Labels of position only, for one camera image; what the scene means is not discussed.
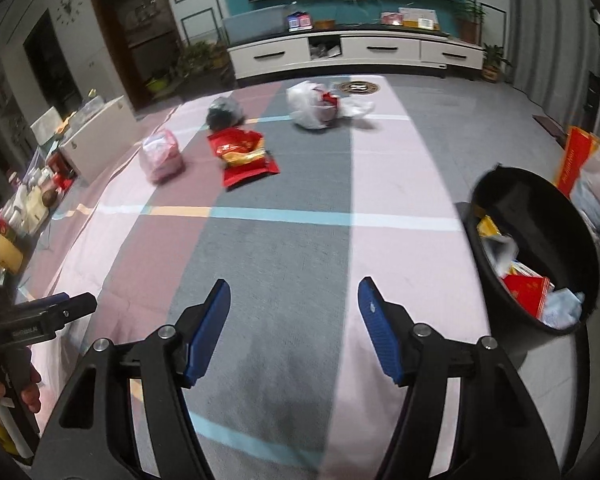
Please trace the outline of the red cigarette carton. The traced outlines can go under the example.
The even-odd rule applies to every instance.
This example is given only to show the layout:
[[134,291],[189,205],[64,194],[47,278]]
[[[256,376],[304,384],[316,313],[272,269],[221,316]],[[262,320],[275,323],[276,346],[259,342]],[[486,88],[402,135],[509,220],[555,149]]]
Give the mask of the red cigarette carton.
[[527,313],[539,320],[542,318],[547,295],[553,290],[548,278],[524,274],[507,274],[504,285]]

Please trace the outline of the pink translucent bag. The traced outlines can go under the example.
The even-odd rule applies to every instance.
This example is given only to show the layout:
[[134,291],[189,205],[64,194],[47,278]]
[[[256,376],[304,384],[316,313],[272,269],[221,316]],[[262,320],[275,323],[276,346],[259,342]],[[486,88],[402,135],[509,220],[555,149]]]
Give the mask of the pink translucent bag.
[[140,146],[140,168],[150,183],[158,184],[185,167],[178,139],[169,129],[151,133]]

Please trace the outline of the red snack bag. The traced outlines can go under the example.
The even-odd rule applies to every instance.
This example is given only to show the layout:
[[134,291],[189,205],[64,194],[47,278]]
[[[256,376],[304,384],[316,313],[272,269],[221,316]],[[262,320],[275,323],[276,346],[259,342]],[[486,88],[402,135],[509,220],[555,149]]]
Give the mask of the red snack bag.
[[230,127],[208,136],[213,155],[224,165],[223,186],[234,188],[269,174],[279,174],[279,166],[265,146],[262,133]]

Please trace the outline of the black plastic bag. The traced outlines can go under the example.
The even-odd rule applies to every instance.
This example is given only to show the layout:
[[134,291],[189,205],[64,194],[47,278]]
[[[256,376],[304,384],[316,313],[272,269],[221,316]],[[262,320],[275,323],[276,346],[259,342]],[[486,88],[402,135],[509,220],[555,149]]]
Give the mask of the black plastic bag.
[[241,125],[246,118],[242,106],[230,96],[219,96],[209,106],[206,124],[213,132]]

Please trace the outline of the yellow chip bag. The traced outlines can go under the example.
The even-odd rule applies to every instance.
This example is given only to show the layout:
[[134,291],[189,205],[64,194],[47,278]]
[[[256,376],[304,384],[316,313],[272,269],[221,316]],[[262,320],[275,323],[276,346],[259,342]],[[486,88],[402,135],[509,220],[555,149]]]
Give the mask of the yellow chip bag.
[[477,224],[477,232],[480,237],[500,236],[501,231],[487,214]]

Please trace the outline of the clear printed plastic wrapper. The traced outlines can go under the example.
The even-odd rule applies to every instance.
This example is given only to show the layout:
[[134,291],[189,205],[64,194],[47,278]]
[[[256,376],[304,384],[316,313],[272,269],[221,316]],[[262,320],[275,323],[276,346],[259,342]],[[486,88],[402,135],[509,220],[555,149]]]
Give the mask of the clear printed plastic wrapper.
[[545,299],[540,317],[542,323],[555,330],[566,330],[580,321],[584,293],[570,289],[553,290]]

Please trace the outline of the black trash bin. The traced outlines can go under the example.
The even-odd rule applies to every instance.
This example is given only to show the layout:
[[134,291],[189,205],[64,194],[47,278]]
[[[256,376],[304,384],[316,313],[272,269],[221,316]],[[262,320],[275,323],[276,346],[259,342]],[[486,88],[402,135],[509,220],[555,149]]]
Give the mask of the black trash bin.
[[[583,295],[577,322],[555,330],[519,307],[498,282],[478,233],[483,218],[516,242],[521,262],[546,276],[559,289]],[[471,191],[460,214],[474,254],[492,327],[503,326],[524,335],[557,338],[584,326],[596,308],[600,264],[593,237],[569,198],[545,178],[517,167],[498,165],[486,172]]]

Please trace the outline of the red paper shopping bag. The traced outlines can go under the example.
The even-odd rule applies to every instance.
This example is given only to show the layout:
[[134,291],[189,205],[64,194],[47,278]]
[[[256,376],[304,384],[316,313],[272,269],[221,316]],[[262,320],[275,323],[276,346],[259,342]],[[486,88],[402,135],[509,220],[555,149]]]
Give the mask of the red paper shopping bag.
[[579,177],[580,170],[590,156],[600,147],[600,138],[582,128],[570,126],[565,153],[557,170],[555,185],[569,197]]

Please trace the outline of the white tv cabinet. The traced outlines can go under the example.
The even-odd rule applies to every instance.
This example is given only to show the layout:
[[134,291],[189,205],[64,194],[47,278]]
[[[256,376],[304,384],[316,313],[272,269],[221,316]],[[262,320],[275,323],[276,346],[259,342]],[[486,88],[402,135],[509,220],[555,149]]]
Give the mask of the white tv cabinet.
[[379,66],[481,70],[483,48],[444,35],[400,30],[300,32],[238,44],[228,49],[237,79],[298,70]]

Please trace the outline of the potted plants on left stand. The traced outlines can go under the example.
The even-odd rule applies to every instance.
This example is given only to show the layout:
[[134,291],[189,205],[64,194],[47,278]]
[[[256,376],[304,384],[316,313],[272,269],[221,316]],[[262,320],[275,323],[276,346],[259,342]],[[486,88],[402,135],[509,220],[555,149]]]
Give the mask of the potted plants on left stand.
[[234,68],[226,44],[209,40],[184,47],[168,68],[155,72],[145,82],[154,101],[179,98],[185,102],[235,87]]

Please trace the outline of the potted plant by curtain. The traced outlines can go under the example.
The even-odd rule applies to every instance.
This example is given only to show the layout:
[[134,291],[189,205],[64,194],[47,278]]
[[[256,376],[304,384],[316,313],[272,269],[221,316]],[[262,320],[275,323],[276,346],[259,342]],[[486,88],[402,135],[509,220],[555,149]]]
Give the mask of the potted plant by curtain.
[[504,47],[498,44],[485,44],[483,46],[482,78],[495,84],[500,79],[504,67],[512,67],[512,63],[504,55]]

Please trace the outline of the potted plant on cabinet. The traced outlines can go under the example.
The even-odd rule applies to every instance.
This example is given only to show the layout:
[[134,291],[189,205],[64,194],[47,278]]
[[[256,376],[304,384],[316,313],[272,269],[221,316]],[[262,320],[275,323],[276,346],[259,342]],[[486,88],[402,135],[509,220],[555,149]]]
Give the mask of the potted plant on cabinet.
[[460,40],[480,46],[482,24],[486,12],[475,0],[454,0],[453,4]]

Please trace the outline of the clear storage box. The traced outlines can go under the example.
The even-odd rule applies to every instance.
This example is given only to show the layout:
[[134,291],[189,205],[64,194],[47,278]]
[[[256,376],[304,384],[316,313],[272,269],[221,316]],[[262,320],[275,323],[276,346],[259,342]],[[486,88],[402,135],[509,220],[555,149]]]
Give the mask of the clear storage box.
[[238,46],[286,32],[286,6],[268,6],[224,18],[223,27],[228,44]]

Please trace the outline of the grey curtain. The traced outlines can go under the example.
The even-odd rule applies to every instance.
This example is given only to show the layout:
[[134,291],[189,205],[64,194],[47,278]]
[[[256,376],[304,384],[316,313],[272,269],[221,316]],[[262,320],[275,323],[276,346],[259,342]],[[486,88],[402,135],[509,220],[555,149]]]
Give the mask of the grey curtain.
[[[581,125],[595,60],[591,0],[509,0],[510,81],[564,127]],[[600,112],[594,133],[600,137]]]

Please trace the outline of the wall clock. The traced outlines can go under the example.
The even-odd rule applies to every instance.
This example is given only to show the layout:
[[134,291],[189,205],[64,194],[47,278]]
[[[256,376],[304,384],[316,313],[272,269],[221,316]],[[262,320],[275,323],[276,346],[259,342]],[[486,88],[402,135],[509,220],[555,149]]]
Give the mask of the wall clock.
[[80,16],[83,0],[59,0],[56,22],[68,26]]

